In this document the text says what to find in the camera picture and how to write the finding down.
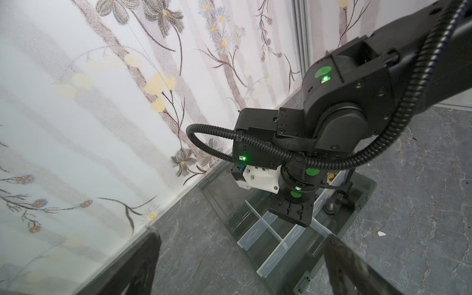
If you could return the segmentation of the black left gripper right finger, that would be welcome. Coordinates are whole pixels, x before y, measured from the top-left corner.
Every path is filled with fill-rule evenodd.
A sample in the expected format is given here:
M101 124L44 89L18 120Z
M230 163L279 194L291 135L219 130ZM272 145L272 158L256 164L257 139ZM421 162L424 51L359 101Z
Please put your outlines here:
M324 260L335 295L401 293L333 234L324 240Z

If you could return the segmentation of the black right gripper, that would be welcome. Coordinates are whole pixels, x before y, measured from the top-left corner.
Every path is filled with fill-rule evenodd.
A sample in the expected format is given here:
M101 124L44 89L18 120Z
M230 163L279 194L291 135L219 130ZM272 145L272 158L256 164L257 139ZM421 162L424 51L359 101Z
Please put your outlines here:
M322 171L310 168L306 156L315 140L304 126L304 113L297 109L245 108L234 130L232 158L237 165L276 170L280 167L278 194L270 192L268 210L279 218L308 227L313 216L316 191Z

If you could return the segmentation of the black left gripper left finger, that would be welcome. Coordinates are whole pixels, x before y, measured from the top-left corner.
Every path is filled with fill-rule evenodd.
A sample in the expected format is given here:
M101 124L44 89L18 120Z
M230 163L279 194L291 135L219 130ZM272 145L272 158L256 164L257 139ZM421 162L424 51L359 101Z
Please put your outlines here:
M151 294L161 244L159 233L148 229L77 294Z

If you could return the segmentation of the black hex bolt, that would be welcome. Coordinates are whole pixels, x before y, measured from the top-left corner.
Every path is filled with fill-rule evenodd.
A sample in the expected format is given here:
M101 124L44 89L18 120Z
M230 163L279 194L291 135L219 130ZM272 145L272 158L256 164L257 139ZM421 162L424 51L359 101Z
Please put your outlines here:
M323 206L323 211L327 215L335 215L341 206L342 206L342 200L339 199L338 197L332 196L326 200Z

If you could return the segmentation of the brass wing nut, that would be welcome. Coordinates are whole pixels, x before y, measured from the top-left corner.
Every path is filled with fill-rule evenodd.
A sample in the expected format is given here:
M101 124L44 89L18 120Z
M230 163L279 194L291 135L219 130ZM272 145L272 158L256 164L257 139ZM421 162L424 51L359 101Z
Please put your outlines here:
M336 176L337 176L337 174L335 174L335 173L328 173L326 183L331 184Z

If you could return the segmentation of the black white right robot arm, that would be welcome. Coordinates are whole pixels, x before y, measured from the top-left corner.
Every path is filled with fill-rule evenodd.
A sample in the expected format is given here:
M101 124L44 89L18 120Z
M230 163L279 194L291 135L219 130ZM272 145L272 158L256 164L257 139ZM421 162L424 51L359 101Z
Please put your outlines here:
M329 172L388 149L410 120L472 87L472 4L436 1L318 60L302 109L243 109L232 176L270 193L269 211L307 227Z

